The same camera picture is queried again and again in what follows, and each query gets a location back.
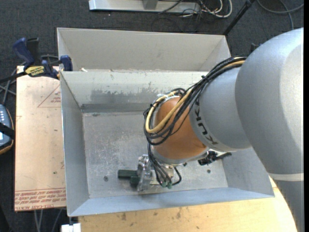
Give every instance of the black tripod leg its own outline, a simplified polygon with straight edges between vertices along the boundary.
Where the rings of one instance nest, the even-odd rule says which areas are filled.
[[[241,10],[238,12],[237,16],[231,22],[231,24],[227,27],[224,31],[223,35],[228,35],[228,33],[232,30],[232,28],[236,25],[236,23],[241,19],[241,17],[246,13],[246,11],[251,7],[255,0],[247,0],[246,3],[243,5]]]

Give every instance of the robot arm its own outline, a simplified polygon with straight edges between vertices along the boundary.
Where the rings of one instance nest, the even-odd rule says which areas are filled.
[[[148,155],[164,166],[253,147],[304,228],[303,29],[275,37],[248,58],[219,63],[188,90],[172,90],[145,111]]]

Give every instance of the white cable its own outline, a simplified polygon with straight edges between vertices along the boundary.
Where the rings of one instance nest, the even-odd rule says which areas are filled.
[[[222,3],[222,0],[220,0],[220,4],[221,4],[221,8],[219,10],[213,10],[211,11],[210,9],[208,9],[205,5],[205,9],[202,9],[203,12],[206,12],[206,13],[209,13],[209,14],[212,14],[214,15],[215,17],[218,17],[218,18],[226,18],[226,17],[229,17],[232,12],[233,12],[233,4],[232,4],[232,1],[231,0],[228,0],[229,2],[229,7],[230,7],[230,11],[226,14],[226,15],[220,15],[220,14],[217,14],[218,12],[220,12],[222,10],[222,7],[223,7],[223,3]]]

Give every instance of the dark object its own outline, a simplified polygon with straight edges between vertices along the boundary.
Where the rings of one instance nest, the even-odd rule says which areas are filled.
[[[214,161],[216,161],[218,159],[223,159],[223,158],[225,158],[227,156],[231,156],[232,153],[227,152],[227,153],[224,153],[224,154],[222,154],[220,156],[217,156],[217,155],[218,155],[217,152],[209,150],[208,151],[208,155],[204,159],[198,160],[198,163],[201,166],[209,165],[209,164],[213,163]]]
[[[246,13],[246,11],[251,7],[251,5],[254,3],[255,0],[247,0],[246,3],[243,5],[241,10],[238,12],[234,20],[231,22],[231,24],[227,27],[227,29],[224,31],[223,35],[228,35],[228,33],[232,30],[232,28],[236,25],[236,23],[241,19],[241,17]]]
[[[137,175],[136,170],[118,170],[118,178],[130,179],[131,185],[137,185],[140,181],[139,176]]]
[[[0,104],[0,154],[11,148],[14,134],[11,116],[5,106]]]

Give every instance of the cable bundle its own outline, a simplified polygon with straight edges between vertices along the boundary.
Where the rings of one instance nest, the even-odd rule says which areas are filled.
[[[175,129],[175,124],[179,120],[180,116],[185,112],[186,108],[193,104],[200,96],[202,90],[207,84],[209,84],[213,79],[222,73],[240,67],[245,61],[245,57],[232,57],[222,61],[217,64],[206,76],[202,76],[202,79],[196,84],[189,87],[187,90],[183,88],[174,89],[156,99],[150,107],[144,112],[144,133],[146,135],[147,141],[151,145],[159,145],[166,141],[171,135],[175,134],[180,126]],[[172,110],[163,118],[158,125],[153,128],[153,119],[155,110],[168,98],[173,96],[180,96],[178,103]],[[167,125],[172,115],[175,114],[173,121]]]

